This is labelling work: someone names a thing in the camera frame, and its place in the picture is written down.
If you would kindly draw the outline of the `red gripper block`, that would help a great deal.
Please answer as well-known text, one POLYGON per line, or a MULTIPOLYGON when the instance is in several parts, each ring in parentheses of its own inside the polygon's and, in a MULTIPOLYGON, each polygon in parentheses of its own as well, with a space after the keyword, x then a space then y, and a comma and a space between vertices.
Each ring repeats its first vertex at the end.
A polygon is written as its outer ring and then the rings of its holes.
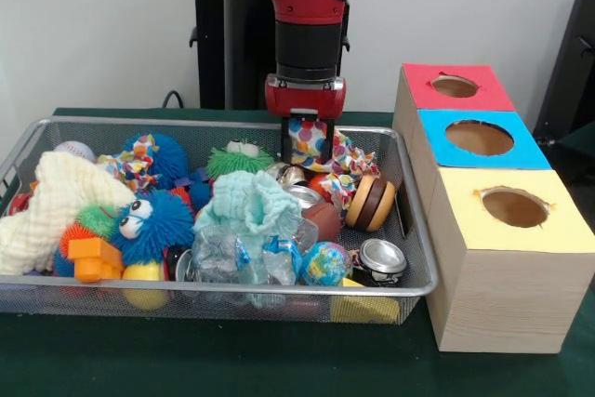
MULTIPOLYGON (((276 74, 269 74, 265 82, 267 109, 277 116, 312 114, 321 119, 338 119, 342 114, 347 93, 346 81, 342 77, 324 83, 303 84, 285 80, 276 74)), ((293 140, 290 135, 290 118, 283 118, 281 125, 281 158, 292 161, 293 140)), ((333 156, 335 121, 324 120, 324 160, 333 156)))

